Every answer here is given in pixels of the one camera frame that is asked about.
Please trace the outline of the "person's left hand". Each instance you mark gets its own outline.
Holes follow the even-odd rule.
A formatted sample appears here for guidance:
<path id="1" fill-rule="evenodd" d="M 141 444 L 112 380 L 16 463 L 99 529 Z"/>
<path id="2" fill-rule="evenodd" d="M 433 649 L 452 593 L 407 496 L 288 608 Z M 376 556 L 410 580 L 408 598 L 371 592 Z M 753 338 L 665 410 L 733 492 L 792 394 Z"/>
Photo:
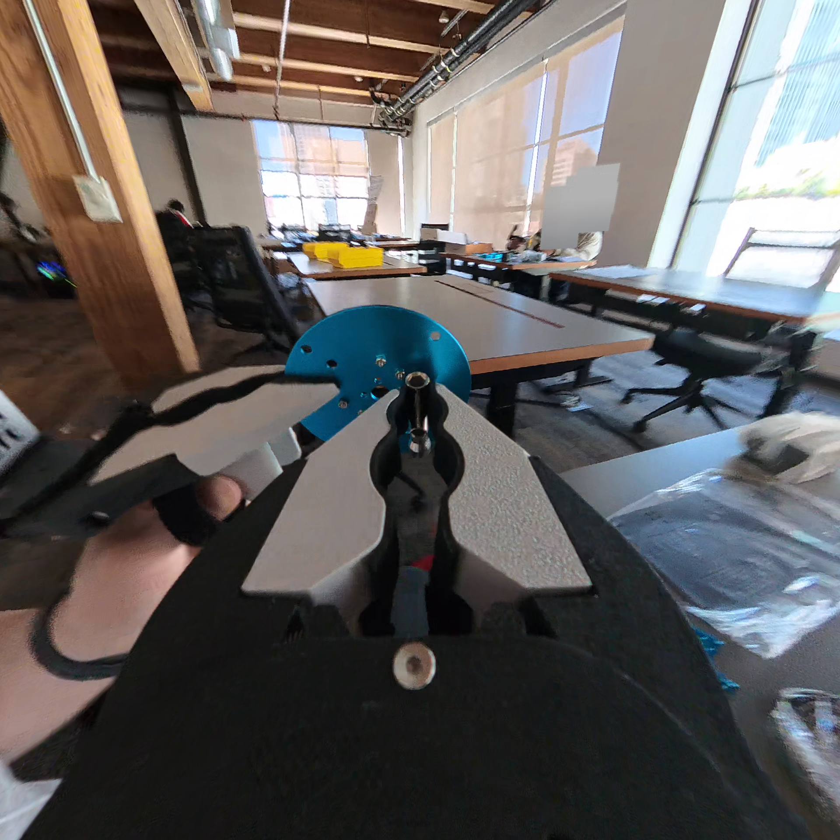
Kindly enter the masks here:
<path id="1" fill-rule="evenodd" d="M 58 653 L 77 661 L 126 654 L 200 549 L 178 542 L 151 501 L 90 539 L 52 613 Z M 1 754 L 14 761 L 85 710 L 112 679 L 52 675 L 33 654 L 36 610 L 1 615 Z"/>

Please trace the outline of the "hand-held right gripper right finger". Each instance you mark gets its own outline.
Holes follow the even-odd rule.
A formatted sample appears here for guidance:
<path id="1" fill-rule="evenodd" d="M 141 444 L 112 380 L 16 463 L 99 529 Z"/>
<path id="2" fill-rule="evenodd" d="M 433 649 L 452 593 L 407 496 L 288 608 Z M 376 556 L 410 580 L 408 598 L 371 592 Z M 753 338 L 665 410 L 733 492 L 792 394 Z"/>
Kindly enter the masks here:
<path id="1" fill-rule="evenodd" d="M 444 482 L 429 579 L 434 633 L 467 634 L 494 606 L 595 587 L 529 454 L 438 384 L 429 398 Z"/>

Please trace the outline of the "small blue metal parts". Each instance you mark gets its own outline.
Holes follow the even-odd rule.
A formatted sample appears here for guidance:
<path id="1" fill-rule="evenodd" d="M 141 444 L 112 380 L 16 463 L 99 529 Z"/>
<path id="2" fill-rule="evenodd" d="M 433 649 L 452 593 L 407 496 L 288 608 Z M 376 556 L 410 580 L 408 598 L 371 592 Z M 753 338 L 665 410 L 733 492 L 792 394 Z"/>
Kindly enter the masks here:
<path id="1" fill-rule="evenodd" d="M 710 662 L 710 666 L 720 687 L 729 694 L 737 692 L 740 688 L 739 684 L 725 676 L 719 669 L 717 663 L 717 657 L 721 650 L 726 646 L 726 643 L 719 637 L 700 629 L 698 626 L 692 626 L 691 629 L 693 630 L 697 641 Z"/>

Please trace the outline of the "wooden pillar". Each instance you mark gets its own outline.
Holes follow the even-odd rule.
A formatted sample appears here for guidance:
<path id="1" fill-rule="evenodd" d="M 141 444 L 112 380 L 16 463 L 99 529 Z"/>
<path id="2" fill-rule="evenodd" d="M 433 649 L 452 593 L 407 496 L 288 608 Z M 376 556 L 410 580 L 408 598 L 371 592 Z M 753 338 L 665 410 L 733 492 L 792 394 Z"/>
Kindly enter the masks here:
<path id="1" fill-rule="evenodd" d="M 129 388 L 195 373 L 200 360 L 87 2 L 35 2 L 98 176 L 121 224 L 96 224 L 85 175 L 24 6 L 1 2 L 1 110 L 30 192 L 101 351 Z"/>

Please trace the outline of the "wooden chair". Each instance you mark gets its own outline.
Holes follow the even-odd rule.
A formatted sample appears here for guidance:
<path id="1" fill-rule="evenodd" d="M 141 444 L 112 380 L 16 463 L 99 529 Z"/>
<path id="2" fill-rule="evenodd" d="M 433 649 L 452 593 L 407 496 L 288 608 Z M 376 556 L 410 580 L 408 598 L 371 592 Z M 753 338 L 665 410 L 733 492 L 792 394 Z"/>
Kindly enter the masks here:
<path id="1" fill-rule="evenodd" d="M 750 227 L 722 276 L 777 287 L 827 291 L 839 267 L 839 232 Z"/>

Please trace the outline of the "long grey table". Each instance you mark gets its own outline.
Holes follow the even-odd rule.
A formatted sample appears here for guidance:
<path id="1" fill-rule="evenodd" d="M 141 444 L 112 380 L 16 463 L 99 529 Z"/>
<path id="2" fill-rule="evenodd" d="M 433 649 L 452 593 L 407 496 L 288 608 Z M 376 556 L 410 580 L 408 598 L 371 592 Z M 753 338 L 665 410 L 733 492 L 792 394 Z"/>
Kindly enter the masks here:
<path id="1" fill-rule="evenodd" d="M 677 269 L 633 266 L 551 274 L 568 289 L 566 307 L 586 306 L 594 317 L 629 317 L 649 327 L 685 328 L 784 353 L 762 417 L 792 408 L 823 336 L 838 329 L 839 295 L 819 287 L 783 287 L 756 280 L 703 276 Z"/>

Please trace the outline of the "clear plastic bag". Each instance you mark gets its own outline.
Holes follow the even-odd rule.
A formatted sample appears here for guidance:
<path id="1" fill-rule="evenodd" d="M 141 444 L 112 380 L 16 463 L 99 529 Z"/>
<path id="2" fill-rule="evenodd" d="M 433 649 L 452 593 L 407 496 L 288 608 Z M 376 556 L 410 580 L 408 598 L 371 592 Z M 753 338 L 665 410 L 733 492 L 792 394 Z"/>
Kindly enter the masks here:
<path id="1" fill-rule="evenodd" d="M 707 469 L 609 520 L 688 614 L 762 658 L 781 656 L 838 616 L 834 501 Z"/>

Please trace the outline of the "window with roller blinds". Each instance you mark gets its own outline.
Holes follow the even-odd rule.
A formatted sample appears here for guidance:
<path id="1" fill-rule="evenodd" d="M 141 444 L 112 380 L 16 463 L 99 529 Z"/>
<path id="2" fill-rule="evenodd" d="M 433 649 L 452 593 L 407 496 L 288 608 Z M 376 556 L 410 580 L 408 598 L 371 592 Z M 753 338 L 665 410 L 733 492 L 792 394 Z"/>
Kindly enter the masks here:
<path id="1" fill-rule="evenodd" d="M 543 195 L 594 166 L 624 17 L 541 58 L 427 127 L 419 222 L 503 246 L 541 228 Z"/>

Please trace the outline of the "cluttered wooden edged table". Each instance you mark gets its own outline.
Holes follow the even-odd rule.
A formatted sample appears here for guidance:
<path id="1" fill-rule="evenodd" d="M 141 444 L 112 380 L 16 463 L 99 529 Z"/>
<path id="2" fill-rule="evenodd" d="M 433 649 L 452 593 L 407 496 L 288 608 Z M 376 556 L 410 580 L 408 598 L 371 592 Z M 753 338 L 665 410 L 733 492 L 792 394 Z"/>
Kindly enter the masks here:
<path id="1" fill-rule="evenodd" d="M 463 255 L 460 253 L 443 252 L 441 259 L 447 262 L 449 272 L 463 274 L 470 279 L 490 287 L 509 287 L 516 277 L 513 272 L 524 273 L 528 277 L 535 277 L 538 283 L 537 291 L 541 295 L 550 284 L 553 275 L 594 268 L 596 259 L 562 261 L 546 259 L 543 261 L 517 262 L 509 259 L 491 259 L 486 255 Z"/>

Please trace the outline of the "silver metal ventilation duct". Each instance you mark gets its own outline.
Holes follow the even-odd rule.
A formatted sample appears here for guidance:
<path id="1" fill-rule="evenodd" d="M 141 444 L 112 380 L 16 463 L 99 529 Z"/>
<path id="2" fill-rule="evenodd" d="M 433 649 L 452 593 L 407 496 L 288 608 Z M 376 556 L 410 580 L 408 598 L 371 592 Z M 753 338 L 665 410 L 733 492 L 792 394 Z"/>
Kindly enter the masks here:
<path id="1" fill-rule="evenodd" d="M 211 67 L 224 83 L 233 83 L 239 45 L 230 1 L 191 1 Z"/>

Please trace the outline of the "grid pane window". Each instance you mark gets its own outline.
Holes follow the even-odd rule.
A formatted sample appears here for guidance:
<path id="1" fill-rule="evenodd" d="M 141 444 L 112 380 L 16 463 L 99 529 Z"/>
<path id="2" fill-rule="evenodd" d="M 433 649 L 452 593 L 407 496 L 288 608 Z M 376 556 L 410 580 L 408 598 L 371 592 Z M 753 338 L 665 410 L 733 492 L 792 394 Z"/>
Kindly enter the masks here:
<path id="1" fill-rule="evenodd" d="M 267 120 L 251 128 L 271 228 L 361 228 L 370 182 L 364 130 Z"/>

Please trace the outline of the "blue round metal plate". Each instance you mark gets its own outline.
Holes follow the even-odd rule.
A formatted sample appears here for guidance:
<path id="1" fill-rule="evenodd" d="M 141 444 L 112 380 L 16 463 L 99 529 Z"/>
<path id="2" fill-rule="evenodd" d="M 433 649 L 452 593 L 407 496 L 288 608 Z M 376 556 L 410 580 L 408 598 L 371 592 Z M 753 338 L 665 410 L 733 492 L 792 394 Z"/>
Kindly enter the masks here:
<path id="1" fill-rule="evenodd" d="M 327 377 L 338 387 L 335 397 L 301 421 L 323 442 L 416 372 L 468 401 L 471 371 L 455 336 L 422 313 L 394 306 L 345 309 L 323 318 L 294 344 L 285 368 L 287 375 Z"/>

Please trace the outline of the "black office chair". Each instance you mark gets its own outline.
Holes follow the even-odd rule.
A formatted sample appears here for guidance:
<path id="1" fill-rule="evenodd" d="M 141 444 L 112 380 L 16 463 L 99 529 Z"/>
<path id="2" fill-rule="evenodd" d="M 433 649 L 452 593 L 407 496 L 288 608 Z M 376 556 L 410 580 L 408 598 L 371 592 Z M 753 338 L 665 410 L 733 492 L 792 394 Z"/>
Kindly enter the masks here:
<path id="1" fill-rule="evenodd" d="M 260 335 L 258 350 L 291 350 L 301 335 L 298 323 L 249 229 L 195 227 L 189 238 L 215 325 Z"/>
<path id="2" fill-rule="evenodd" d="M 629 404 L 636 396 L 670 396 L 671 401 L 641 417 L 632 427 L 634 434 L 644 433 L 651 421 L 683 409 L 686 413 L 700 409 L 709 416 L 717 429 L 727 425 L 716 413 L 721 402 L 706 396 L 705 384 L 712 380 L 751 375 L 764 361 L 756 350 L 742 350 L 705 338 L 698 332 L 679 328 L 656 335 L 652 351 L 658 356 L 658 366 L 672 365 L 686 372 L 677 387 L 634 387 L 628 389 L 621 404 Z"/>

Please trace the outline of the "crinkled silver plastic bag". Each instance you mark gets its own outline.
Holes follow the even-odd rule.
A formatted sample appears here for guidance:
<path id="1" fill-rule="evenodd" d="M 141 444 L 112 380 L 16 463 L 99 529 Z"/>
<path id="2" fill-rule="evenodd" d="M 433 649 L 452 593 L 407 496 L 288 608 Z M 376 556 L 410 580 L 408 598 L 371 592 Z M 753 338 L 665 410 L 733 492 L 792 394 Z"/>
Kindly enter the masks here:
<path id="1" fill-rule="evenodd" d="M 780 753 L 811 808 L 839 825 L 839 696 L 787 687 L 770 712 Z"/>

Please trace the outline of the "small metal socket wrench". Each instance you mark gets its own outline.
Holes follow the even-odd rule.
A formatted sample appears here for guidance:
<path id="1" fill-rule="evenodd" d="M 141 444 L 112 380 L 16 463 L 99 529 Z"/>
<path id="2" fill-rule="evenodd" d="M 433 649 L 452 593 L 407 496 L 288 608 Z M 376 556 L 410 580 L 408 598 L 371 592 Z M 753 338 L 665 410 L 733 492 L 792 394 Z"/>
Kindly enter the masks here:
<path id="1" fill-rule="evenodd" d="M 423 457 L 432 447 L 429 437 L 428 410 L 433 395 L 432 382 L 423 371 L 413 371 L 405 378 L 408 408 L 408 451 Z"/>

